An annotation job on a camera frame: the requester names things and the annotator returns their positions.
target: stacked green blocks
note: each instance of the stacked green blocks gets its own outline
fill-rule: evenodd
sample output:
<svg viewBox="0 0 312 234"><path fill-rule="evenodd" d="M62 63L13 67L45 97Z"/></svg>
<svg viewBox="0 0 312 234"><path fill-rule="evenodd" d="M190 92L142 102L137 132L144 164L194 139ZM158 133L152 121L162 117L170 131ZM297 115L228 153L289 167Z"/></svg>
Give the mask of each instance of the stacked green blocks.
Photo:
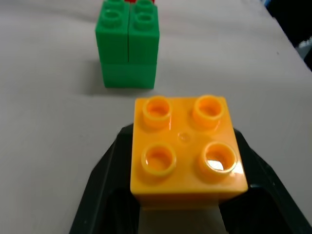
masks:
<svg viewBox="0 0 312 234"><path fill-rule="evenodd" d="M151 0L106 0L96 37L106 87L154 88L159 25Z"/></svg>

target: white table surface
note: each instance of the white table surface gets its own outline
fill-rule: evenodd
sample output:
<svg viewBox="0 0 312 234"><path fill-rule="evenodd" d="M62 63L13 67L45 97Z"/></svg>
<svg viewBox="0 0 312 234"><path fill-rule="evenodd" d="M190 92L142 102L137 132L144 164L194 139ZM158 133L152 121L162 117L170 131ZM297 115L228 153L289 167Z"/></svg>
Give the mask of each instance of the white table surface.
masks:
<svg viewBox="0 0 312 234"><path fill-rule="evenodd" d="M257 0L156 0L155 89L108 90L100 0L0 3L2 234L66 234L140 96L225 96L234 127L312 223L312 74Z"/></svg>

